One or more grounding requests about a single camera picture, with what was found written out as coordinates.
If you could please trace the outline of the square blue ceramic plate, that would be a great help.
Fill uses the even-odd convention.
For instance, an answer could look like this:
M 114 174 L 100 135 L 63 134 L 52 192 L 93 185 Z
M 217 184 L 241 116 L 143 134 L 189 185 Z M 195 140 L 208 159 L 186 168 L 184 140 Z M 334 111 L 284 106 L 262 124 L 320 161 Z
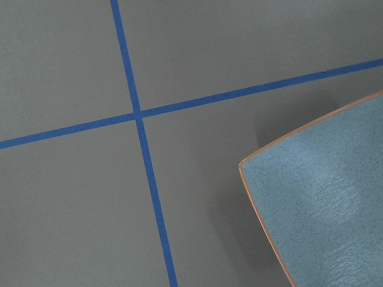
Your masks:
M 382 285 L 382 93 L 267 144 L 239 172 L 291 286 Z

